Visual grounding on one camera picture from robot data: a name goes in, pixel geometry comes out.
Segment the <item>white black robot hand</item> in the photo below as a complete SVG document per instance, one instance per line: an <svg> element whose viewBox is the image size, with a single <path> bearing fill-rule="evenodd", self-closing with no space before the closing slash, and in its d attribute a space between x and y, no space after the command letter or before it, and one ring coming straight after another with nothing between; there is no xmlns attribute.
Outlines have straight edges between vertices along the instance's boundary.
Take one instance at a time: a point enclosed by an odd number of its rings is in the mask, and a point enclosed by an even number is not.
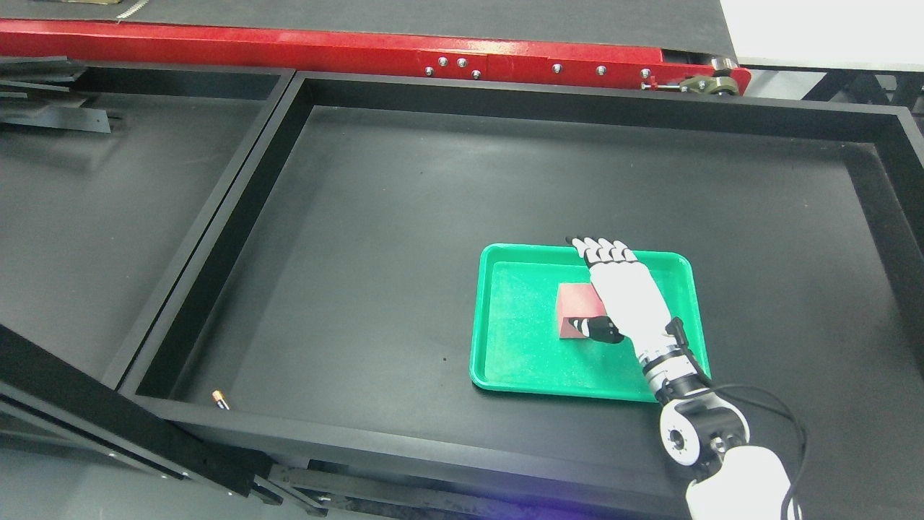
<svg viewBox="0 0 924 520"><path fill-rule="evenodd" d="M590 283L603 303L606 316L568 317L583 336L599 342L632 342L641 365L677 351L679 343L668 333L672 322L666 300L649 267L620 240L591 237L567 242L587 264Z"/></svg>

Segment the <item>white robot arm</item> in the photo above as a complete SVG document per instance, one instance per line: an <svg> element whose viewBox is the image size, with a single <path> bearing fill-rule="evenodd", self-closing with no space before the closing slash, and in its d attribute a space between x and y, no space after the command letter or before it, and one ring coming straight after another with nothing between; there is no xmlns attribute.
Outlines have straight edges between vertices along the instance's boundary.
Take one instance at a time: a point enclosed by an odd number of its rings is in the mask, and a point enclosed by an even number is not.
<svg viewBox="0 0 924 520"><path fill-rule="evenodd" d="M637 351L661 405L658 433L677 464L696 471L684 491L692 519L801 519L778 454L751 442L748 420L719 396L676 342Z"/></svg>

